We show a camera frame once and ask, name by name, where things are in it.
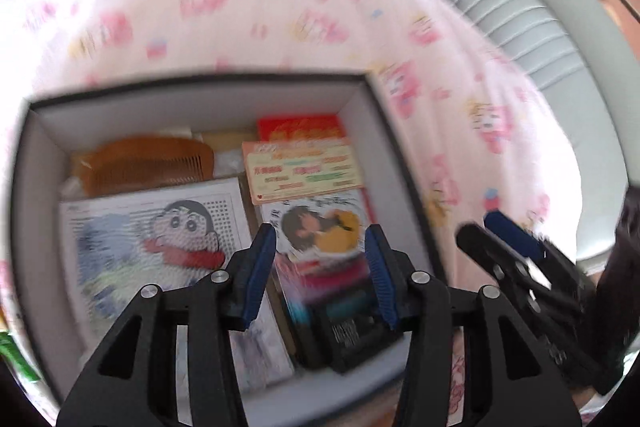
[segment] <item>box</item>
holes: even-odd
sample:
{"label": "box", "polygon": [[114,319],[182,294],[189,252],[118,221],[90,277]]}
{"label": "box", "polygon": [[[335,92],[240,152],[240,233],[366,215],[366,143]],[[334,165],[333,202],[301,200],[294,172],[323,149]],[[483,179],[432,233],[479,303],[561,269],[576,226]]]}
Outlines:
{"label": "box", "polygon": [[[260,118],[337,113],[358,157],[370,203],[389,243],[417,269],[444,280],[420,196],[366,76],[220,74],[161,78],[30,104],[12,181],[11,254],[15,285],[38,364],[60,399],[80,371],[84,346],[66,297],[58,252],[58,188],[70,153],[164,128],[247,128]],[[341,413],[401,378],[409,335],[336,375],[306,373],[244,407],[252,427],[298,426]]]}

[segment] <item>patterned fabric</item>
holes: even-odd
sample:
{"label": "patterned fabric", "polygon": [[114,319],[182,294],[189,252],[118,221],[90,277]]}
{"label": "patterned fabric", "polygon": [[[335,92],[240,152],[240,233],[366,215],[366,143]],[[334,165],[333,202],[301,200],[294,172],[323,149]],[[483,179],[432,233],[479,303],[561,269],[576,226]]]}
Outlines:
{"label": "patterned fabric", "polygon": [[6,151],[22,96],[187,71],[369,71],[452,285],[491,281],[454,232],[493,208],[575,254],[571,145],[530,79],[448,0],[0,0],[0,20]]}

